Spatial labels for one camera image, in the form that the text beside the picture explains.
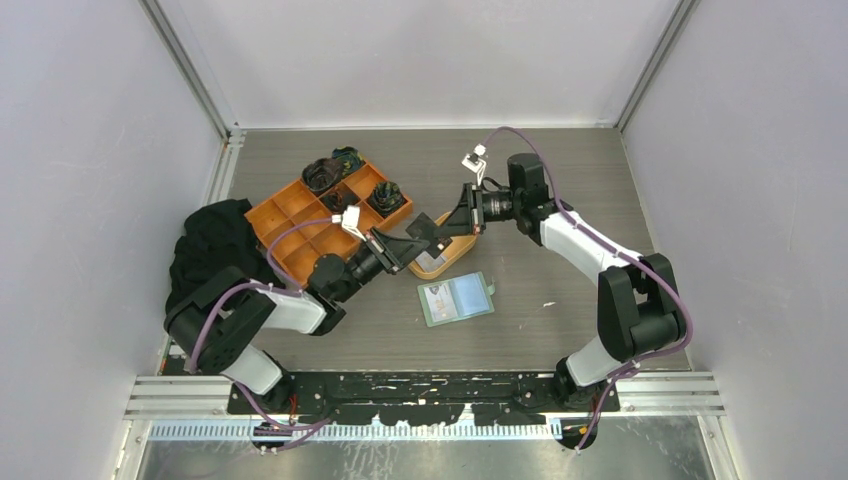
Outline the silver Chlitina card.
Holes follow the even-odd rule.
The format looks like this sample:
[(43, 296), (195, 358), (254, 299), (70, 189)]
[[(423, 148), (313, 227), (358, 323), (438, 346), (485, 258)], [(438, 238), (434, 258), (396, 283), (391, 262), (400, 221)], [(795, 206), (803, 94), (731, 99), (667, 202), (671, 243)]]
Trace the silver Chlitina card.
[(416, 259), (416, 264), (425, 274), (435, 273), (446, 262), (443, 255), (432, 257), (428, 252), (422, 252)]

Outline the black VIP card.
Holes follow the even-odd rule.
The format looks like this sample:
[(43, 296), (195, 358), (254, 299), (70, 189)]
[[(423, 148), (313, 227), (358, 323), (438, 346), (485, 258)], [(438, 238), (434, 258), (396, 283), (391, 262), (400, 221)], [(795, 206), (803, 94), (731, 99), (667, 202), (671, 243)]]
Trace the black VIP card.
[(413, 239), (426, 240), (424, 252), (432, 259), (438, 258), (453, 242), (450, 237), (436, 236), (438, 225), (426, 213), (420, 213), (406, 228), (405, 232)]

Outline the white printed card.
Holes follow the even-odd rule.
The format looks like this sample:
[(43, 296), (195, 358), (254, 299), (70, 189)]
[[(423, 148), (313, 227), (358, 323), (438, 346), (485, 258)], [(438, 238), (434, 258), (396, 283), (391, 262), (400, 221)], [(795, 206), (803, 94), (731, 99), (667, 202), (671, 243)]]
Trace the white printed card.
[(447, 282), (424, 286), (422, 292), (434, 322), (446, 321), (456, 315), (455, 303)]

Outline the green card holder wallet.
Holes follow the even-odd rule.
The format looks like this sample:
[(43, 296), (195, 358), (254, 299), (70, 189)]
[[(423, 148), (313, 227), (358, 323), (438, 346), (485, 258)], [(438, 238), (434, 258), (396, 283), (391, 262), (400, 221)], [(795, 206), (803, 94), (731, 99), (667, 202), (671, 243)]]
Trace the green card holder wallet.
[[(446, 321), (434, 322), (425, 304), (422, 289), (424, 286), (441, 282), (447, 282), (451, 289), (456, 308), (456, 315)], [(422, 284), (417, 287), (417, 293), (425, 318), (425, 323), (428, 327), (437, 327), (449, 323), (464, 321), (482, 315), (488, 315), (495, 311), (495, 305), (492, 299), (495, 293), (495, 285), (493, 283), (487, 283), (482, 272), (474, 272), (458, 277)]]

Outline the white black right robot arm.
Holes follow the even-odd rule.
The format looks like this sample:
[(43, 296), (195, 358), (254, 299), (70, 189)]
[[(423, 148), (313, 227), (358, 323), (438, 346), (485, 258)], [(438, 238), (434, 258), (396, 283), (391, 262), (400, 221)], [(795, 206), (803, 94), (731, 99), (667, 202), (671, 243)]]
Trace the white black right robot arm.
[(491, 223), (512, 221), (597, 288), (596, 336), (555, 367), (552, 390), (562, 407), (582, 409), (604, 381), (634, 371), (642, 359), (686, 339), (689, 327), (670, 261), (625, 249), (586, 223), (553, 193), (538, 155), (511, 156), (506, 185), (486, 176), (481, 152), (468, 154), (462, 164), (475, 179), (463, 185), (457, 206), (436, 229), (438, 236), (480, 235)]

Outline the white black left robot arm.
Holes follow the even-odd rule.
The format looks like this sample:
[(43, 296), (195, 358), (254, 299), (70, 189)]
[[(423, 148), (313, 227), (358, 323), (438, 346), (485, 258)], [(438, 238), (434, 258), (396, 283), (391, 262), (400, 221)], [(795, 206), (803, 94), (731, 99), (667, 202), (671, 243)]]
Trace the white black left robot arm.
[(252, 393), (265, 411), (277, 413), (290, 403), (290, 377), (270, 354), (253, 346), (257, 334), (264, 329), (329, 333), (345, 316), (342, 303), (379, 274), (401, 272), (430, 245), (425, 238), (371, 228), (350, 258), (318, 256), (300, 292), (226, 267), (173, 307), (163, 327), (187, 354), (189, 372), (225, 376)]

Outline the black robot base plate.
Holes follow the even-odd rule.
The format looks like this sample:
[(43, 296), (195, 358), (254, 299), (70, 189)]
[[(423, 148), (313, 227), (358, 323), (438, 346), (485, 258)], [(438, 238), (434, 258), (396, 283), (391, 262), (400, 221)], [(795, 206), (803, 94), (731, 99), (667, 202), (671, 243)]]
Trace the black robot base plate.
[(348, 426), (448, 426), (464, 412), (476, 426), (518, 426), (591, 414), (601, 386), (565, 394), (555, 381), (549, 372), (294, 372), (283, 387), (287, 399), (260, 405), (269, 415)]

